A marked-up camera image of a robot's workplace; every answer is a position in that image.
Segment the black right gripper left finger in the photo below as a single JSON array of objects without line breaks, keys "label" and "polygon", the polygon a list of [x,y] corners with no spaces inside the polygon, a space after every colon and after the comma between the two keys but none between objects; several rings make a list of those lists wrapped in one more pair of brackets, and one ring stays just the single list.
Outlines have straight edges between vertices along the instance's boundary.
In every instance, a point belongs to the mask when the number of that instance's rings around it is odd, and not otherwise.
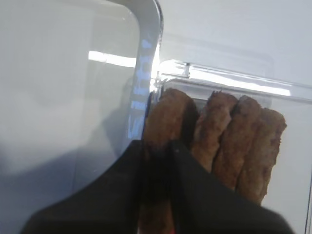
[{"label": "black right gripper left finger", "polygon": [[136,234],[142,194],[143,144],[132,141],[94,182],[46,207],[27,221],[23,234]]}]

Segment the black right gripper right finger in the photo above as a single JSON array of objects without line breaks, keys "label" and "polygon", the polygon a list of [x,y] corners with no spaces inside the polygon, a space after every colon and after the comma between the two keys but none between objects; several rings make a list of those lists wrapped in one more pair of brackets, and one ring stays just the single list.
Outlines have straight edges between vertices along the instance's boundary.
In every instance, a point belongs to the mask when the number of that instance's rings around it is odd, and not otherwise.
[{"label": "black right gripper right finger", "polygon": [[170,142],[171,200],[177,234],[292,234],[279,214],[222,185],[179,141]]}]

